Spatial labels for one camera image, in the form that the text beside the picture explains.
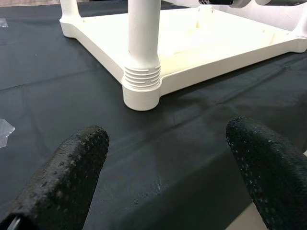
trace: white plastic platform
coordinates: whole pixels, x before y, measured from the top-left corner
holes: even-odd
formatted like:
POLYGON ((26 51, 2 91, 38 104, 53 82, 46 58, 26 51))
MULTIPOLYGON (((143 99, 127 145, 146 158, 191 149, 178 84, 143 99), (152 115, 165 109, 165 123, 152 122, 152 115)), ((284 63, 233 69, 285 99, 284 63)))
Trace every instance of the white plastic platform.
POLYGON ((128 14, 81 18, 75 0, 61 1, 64 35, 76 38, 123 85, 125 104, 134 110, 150 110, 165 94, 307 49, 307 39, 294 33, 208 6, 160 13, 160 4, 129 0, 128 14))

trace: table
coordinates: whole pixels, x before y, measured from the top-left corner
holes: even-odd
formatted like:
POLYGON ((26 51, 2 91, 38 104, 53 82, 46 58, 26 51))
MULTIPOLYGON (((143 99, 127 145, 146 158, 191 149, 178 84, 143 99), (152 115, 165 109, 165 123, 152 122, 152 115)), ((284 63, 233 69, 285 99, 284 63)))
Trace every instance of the table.
MULTIPOLYGON (((82 16, 127 12, 124 1, 80 3, 82 16)), ((163 3, 163 9, 177 6, 163 3)), ((16 127, 0 149, 0 214, 76 130, 104 127, 107 160, 85 230, 223 230, 251 202, 224 130, 262 121, 307 149, 307 53, 285 54, 128 109, 121 85, 77 41, 60 6, 3 7, 0 117, 16 127)))

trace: white base tray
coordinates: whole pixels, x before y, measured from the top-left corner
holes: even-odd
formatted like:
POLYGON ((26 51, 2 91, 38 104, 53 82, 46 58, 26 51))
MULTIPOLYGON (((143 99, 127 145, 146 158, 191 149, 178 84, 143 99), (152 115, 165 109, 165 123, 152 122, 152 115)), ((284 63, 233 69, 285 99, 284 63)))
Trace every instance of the white base tray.
MULTIPOLYGON (((120 83, 128 52, 128 14, 60 20, 64 35, 76 38, 120 83)), ((160 13, 158 56, 161 85, 146 99, 125 103, 149 110, 162 95, 287 52, 302 53, 307 39, 263 23, 206 8, 160 13)))

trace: white plastic leg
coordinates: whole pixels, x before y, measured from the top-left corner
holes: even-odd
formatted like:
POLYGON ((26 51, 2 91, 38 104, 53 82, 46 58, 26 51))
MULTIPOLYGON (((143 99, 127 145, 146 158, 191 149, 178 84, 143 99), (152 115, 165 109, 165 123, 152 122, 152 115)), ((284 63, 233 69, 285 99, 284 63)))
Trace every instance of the white plastic leg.
POLYGON ((61 23, 62 31, 66 37, 74 37, 74 31, 71 24, 81 16, 78 10, 77 0, 60 0, 62 8, 62 17, 59 20, 61 23))
POLYGON ((125 104, 134 110, 156 107, 161 65, 157 53, 161 0, 129 0, 129 53, 121 80, 125 104))
POLYGON ((295 29, 292 31, 295 35, 299 37, 307 38, 307 10, 303 13, 303 16, 299 20, 295 29))

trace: white plastic stand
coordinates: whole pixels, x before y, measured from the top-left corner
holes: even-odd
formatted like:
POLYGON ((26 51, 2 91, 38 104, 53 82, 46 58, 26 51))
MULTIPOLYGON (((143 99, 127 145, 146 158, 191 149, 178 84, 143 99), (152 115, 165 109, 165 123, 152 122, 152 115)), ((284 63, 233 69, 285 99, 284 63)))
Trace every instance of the white plastic stand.
POLYGON ((64 35, 76 38, 122 84, 124 102, 134 110, 150 110, 165 94, 307 49, 307 39, 296 36, 301 29, 305 34, 306 18, 294 34, 206 5, 160 11, 160 4, 129 0, 128 14, 82 18, 76 0, 61 0, 64 35))

